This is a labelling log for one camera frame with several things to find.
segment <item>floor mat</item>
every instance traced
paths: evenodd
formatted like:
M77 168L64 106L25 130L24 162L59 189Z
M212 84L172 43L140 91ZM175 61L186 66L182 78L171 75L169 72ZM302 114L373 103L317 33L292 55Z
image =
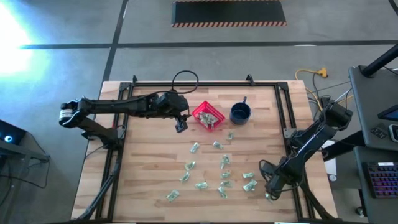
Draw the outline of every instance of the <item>floor mat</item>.
M172 27L286 26L278 0L199 0L173 2Z

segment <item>computer keyboard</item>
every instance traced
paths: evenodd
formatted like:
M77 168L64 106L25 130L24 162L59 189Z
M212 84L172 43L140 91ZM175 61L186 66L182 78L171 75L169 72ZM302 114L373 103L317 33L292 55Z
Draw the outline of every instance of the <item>computer keyboard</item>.
M398 162L365 162L363 171L374 198L398 198Z

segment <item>gray floor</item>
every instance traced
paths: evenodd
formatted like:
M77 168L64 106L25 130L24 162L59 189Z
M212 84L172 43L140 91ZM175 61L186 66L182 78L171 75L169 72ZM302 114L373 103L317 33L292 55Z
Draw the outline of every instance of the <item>gray floor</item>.
M172 0L130 0L120 43L224 42L296 40L394 40L398 18L387 1L285 0L288 26L270 28L172 29ZM87 142L77 129L58 125L61 103L81 95L97 98L109 49L12 50L17 44L110 44L122 0L1 1L0 119L31 132L49 152L52 165L46 189L24 184L12 223L50 223L70 218ZM179 49L118 49L110 80L170 80L190 69L201 80L291 80L297 69L328 69L329 77L316 77L318 88L348 81L350 66L368 64L389 45L329 47L226 47ZM390 66L398 67L393 61ZM312 75L300 74L313 88ZM321 95L336 98L350 88L345 84ZM348 106L355 111L353 100ZM355 116L337 139L359 130ZM349 155L338 159L338 181L332 184L341 218L361 220L353 213L359 199L352 188L354 164ZM43 170L30 180L43 181Z

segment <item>dark blue mug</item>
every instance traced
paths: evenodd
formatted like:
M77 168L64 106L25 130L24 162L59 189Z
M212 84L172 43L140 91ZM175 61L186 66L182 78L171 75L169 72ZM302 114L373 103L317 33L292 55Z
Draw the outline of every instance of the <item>dark blue mug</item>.
M243 125L249 120L251 109L249 105L246 104L246 100L247 97L245 96L242 103L235 103L232 106L231 112L229 114L229 119L232 121L232 123Z

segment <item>wooden table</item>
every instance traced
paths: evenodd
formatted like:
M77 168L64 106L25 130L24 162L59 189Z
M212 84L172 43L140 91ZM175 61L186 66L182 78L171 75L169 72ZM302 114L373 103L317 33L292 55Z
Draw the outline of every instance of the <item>wooden table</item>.
M303 81L288 81L297 127L307 128L313 123ZM104 82L100 99L116 99L120 82ZM159 87L135 87L133 95L143 95ZM177 88L187 91L190 87ZM232 125L228 119L232 105L247 96L252 108L250 120L244 126ZM175 132L173 119L143 119L130 117L126 132L123 163L115 204L114 222L289 222L297 221L292 192L284 192L280 199L270 203L264 198L264 179L258 170L260 159L275 164L285 155L280 121L271 87L199 87L185 95L193 111L207 100L221 111L227 119L220 127L209 133L192 117L188 129ZM96 122L111 127L113 114L99 114ZM234 132L232 141L226 140L229 131ZM219 141L223 150L212 144ZM193 143L200 148L190 153ZM90 142L87 153L100 146L99 141ZM231 165L220 170L221 157L227 154ZM72 218L83 213L98 193L103 175L106 151L92 154L84 163L76 195ZM196 161L189 180L181 183L184 164ZM222 181L222 171L230 170L233 188L226 188L227 199L222 199L217 188ZM316 153L307 163L306 170L311 190L321 204L336 217L328 177L321 154ZM243 172L254 172L258 181L256 190L245 192L242 186L249 181L242 178ZM194 185L207 181L209 188L197 190ZM180 196L169 203L165 198L176 189ZM303 211L305 201L300 194ZM104 215L108 202L104 206Z

